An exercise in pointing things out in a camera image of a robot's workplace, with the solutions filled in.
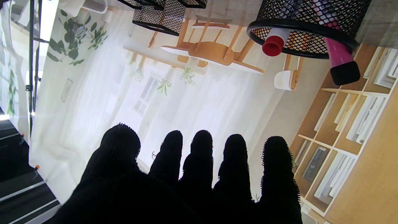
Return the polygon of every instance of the bookshelf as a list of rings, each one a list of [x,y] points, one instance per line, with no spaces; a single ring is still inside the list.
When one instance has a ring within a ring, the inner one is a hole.
[[[388,60],[398,61],[398,54],[392,56],[391,52],[395,53],[362,44],[354,57],[361,73],[355,83],[336,86],[328,74],[293,139],[293,172],[301,199],[323,217],[349,177],[396,85],[393,75],[398,75],[398,63]],[[390,74],[388,82],[394,80],[391,88],[384,81],[385,86],[380,85],[380,74],[385,72]]]

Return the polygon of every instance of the wire mesh basket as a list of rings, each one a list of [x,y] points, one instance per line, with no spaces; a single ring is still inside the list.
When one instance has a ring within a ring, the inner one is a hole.
[[[293,30],[282,52],[301,57],[328,59],[323,37],[351,49],[371,0],[263,0],[256,21],[247,28],[260,45],[272,27]]]
[[[207,0],[178,0],[187,8],[206,8]]]
[[[176,0],[165,0],[164,10],[156,10],[153,6],[142,6],[135,10],[133,23],[154,31],[178,36],[184,19],[186,7]]]
[[[140,3],[135,0],[118,0],[119,2],[125,4],[126,6],[133,9],[142,9]]]
[[[142,2],[141,5],[151,5],[156,10],[164,10],[164,4],[168,2],[166,0],[139,0],[139,1]]]

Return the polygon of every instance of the gloved hand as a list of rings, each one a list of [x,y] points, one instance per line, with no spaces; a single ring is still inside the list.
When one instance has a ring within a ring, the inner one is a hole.
[[[136,133],[123,124],[109,129],[53,221],[302,223],[292,156],[282,137],[271,137],[264,145],[262,197],[257,203],[250,193],[246,143],[241,135],[227,139],[214,189],[210,133],[196,133],[178,180],[182,142],[179,131],[170,132],[146,175],[136,163],[140,150]]]
[[[252,201],[248,155],[241,135],[227,139],[219,181],[213,190],[210,133],[204,130],[196,133],[183,165],[183,176],[178,180],[182,139],[179,131],[166,136],[149,175],[173,187],[204,222],[302,223],[299,189],[292,173],[293,157],[282,137],[271,137],[264,145],[262,196],[257,203]]]

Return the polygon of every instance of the sheer curtain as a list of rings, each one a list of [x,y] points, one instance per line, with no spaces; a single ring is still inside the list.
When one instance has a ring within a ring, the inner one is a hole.
[[[132,17],[132,11],[113,14],[106,25],[107,41],[86,58],[85,66],[46,61],[29,163],[40,165],[39,173],[61,202],[79,183],[130,84],[121,53],[134,27]],[[60,96],[68,79],[73,85],[63,102]]]
[[[261,120],[273,100],[273,76],[209,65],[204,76],[196,74],[196,83],[191,86],[180,79],[181,73],[182,70],[174,72],[168,95],[155,97],[155,106],[149,108],[143,118],[138,132],[142,142],[139,159],[150,167],[152,153],[159,152],[166,134],[180,130],[184,160],[190,152],[195,133],[205,129],[213,136],[213,176],[216,181],[229,135],[242,134],[248,149],[257,143],[259,135],[256,130],[264,129],[266,122]]]
[[[113,14],[107,24],[108,40],[80,70],[50,61],[54,68],[48,74],[46,62],[29,163],[40,165],[40,175],[61,203],[79,183],[104,132],[119,122],[131,126],[140,137],[138,163],[146,171],[168,132],[180,130],[183,134],[183,164],[195,133],[202,129],[210,131],[217,180],[228,136],[242,134],[250,154],[283,93],[273,86],[273,78],[283,65],[283,55],[264,61],[269,64],[265,74],[209,64],[204,75],[195,75],[194,85],[181,79],[182,69],[147,59],[143,80],[138,81],[132,72],[142,57],[138,56],[128,68],[123,50],[127,42],[142,48],[143,40],[129,39],[134,27],[129,19],[132,16],[132,11]],[[62,102],[60,96],[67,79],[73,80],[73,86]],[[171,84],[167,95],[158,89],[162,80]]]

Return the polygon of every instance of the red cap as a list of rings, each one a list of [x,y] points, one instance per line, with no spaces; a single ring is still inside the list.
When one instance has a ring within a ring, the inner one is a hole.
[[[283,49],[285,42],[279,36],[270,36],[265,39],[263,44],[263,52],[264,54],[274,57],[278,56]]]

